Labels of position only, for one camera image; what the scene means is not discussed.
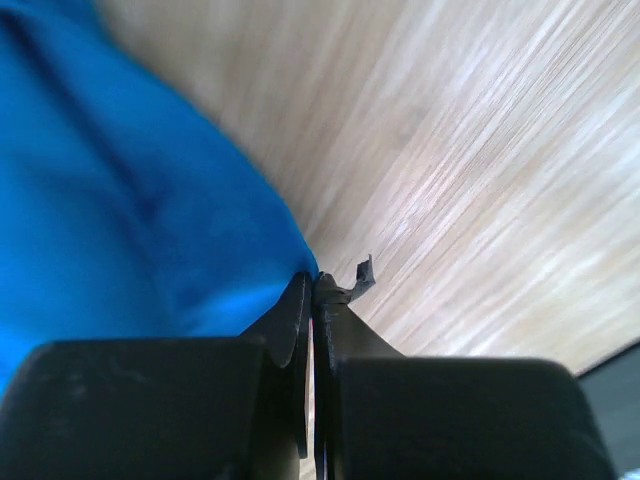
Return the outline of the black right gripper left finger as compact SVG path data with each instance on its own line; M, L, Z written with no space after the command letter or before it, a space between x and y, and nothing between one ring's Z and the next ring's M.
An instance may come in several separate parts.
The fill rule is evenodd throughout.
M34 349L1 402L5 479L295 479L311 278L241 335Z

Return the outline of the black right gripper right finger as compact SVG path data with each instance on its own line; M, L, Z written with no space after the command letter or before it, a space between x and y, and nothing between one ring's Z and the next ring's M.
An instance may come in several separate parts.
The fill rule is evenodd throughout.
M351 310L374 285L328 273L312 296L320 479L611 479L592 410L562 365L535 358L411 357Z

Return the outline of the blue t shirt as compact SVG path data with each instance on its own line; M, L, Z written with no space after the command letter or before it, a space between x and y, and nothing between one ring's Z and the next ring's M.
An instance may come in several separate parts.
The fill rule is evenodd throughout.
M2 3L3 385L55 340L238 335L317 271L263 176L90 3Z

